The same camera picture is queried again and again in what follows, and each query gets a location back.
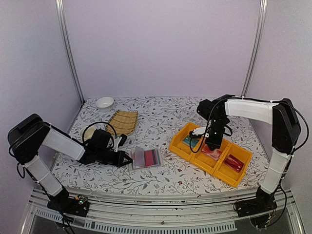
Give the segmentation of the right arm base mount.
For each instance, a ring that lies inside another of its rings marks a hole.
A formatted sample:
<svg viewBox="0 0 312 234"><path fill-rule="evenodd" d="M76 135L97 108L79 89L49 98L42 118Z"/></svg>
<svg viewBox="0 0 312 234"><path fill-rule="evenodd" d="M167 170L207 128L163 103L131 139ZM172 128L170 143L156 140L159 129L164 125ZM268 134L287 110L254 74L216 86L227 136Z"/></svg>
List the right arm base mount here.
<svg viewBox="0 0 312 234"><path fill-rule="evenodd" d="M275 216L277 212L277 202L275 200L275 193L280 189L284 195L284 206L278 217ZM233 210L237 213L238 217L246 217L251 215L257 215L263 212L267 212L266 215L253 217L250 219L251 225L258 229L266 229L277 223L285 212L287 206L287 194L285 190L278 185L277 189L272 194L266 194L261 191L260 187L256 192L256 198L243 200L239 199L233 204Z"/></svg>

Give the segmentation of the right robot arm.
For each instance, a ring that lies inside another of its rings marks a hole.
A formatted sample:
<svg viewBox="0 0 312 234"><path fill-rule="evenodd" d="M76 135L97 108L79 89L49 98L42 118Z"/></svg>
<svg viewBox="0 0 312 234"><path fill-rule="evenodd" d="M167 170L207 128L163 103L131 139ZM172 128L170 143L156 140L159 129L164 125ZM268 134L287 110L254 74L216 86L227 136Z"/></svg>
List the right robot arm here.
<svg viewBox="0 0 312 234"><path fill-rule="evenodd" d="M205 99L197 107L197 113L207 121L205 127L190 132L191 137L203 137L211 150L220 148L230 117L242 117L271 127L271 147L269 167L259 187L262 193L252 202L255 212L261 213L271 204L271 195L288 172L301 134L298 111L290 99L259 100L254 98L223 95L212 101Z"/></svg>

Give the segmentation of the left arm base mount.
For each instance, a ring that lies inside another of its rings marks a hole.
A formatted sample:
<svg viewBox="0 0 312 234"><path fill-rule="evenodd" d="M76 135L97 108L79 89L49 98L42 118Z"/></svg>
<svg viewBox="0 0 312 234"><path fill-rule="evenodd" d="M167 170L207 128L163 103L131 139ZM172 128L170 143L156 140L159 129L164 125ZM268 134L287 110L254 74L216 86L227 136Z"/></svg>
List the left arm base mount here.
<svg viewBox="0 0 312 234"><path fill-rule="evenodd" d="M55 196L47 193L49 202L47 207L51 210L58 211L60 214L70 214L86 217L89 211L90 203L88 197L77 195L70 197L69 192L62 188Z"/></svg>

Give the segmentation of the red striped card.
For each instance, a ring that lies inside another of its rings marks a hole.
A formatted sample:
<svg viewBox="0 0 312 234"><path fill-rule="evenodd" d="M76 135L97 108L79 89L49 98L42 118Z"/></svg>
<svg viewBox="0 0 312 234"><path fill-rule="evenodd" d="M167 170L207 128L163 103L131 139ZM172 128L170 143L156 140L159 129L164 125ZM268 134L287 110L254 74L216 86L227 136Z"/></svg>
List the red striped card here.
<svg viewBox="0 0 312 234"><path fill-rule="evenodd" d="M146 167L159 166L161 163L158 151L156 149L145 151L144 162Z"/></svg>

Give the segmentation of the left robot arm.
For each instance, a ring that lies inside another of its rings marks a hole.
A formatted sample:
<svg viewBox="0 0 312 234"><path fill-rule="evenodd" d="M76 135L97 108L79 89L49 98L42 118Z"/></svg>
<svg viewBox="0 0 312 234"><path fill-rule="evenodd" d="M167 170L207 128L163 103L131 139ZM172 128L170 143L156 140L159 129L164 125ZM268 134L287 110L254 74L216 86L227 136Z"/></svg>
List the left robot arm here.
<svg viewBox="0 0 312 234"><path fill-rule="evenodd" d="M7 135L9 154L33 176L48 195L54 197L53 203L63 212L72 208L72 200L61 193L65 190L64 187L39 157L41 147L49 148L83 165L98 162L122 167L133 162L127 152L119 149L127 139L124 134L118 136L116 133L96 129L89 139L84 136L81 139L82 141L76 140L43 121L37 114L24 119Z"/></svg>

